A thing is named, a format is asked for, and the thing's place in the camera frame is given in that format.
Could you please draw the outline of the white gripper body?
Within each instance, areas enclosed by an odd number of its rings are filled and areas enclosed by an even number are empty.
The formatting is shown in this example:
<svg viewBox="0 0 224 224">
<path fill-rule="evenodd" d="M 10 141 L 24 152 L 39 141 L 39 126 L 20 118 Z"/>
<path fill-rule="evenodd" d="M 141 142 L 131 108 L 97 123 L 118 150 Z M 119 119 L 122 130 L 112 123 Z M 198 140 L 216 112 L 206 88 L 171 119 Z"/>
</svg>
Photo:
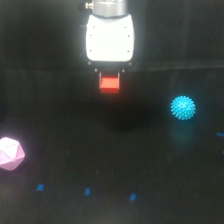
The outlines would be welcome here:
<svg viewBox="0 0 224 224">
<path fill-rule="evenodd" d="M 87 66 L 94 72 L 122 71 L 132 65 L 135 31 L 130 14 L 116 18 L 91 14 L 85 28 Z"/>
</svg>

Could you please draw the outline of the thin gripper finger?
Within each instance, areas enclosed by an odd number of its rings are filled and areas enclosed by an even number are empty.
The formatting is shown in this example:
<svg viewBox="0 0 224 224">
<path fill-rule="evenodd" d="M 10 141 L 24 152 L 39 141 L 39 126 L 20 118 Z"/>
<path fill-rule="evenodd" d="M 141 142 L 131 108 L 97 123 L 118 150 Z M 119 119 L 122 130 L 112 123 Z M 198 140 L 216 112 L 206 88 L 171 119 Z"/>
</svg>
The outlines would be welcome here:
<svg viewBox="0 0 224 224">
<path fill-rule="evenodd" d="M 120 78 L 121 78 L 121 71 L 118 72 L 118 90 L 119 91 L 120 91 L 120 85 L 121 85 Z"/>
<path fill-rule="evenodd" d="M 101 71 L 98 72 L 98 80 L 99 80 L 99 90 L 101 90 L 101 78 L 102 78 L 102 74 Z"/>
</svg>

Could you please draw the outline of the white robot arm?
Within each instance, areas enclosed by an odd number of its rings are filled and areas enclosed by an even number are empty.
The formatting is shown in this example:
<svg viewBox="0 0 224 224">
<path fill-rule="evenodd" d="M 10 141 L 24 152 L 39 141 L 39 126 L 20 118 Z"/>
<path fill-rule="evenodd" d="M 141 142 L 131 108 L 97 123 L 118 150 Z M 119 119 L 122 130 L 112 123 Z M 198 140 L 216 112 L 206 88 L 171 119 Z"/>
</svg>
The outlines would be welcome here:
<svg viewBox="0 0 224 224">
<path fill-rule="evenodd" d="M 127 0 L 89 0 L 78 5 L 89 10 L 85 36 L 88 64 L 99 77 L 103 94 L 117 94 L 120 75 L 132 64 L 135 32 Z"/>
</svg>

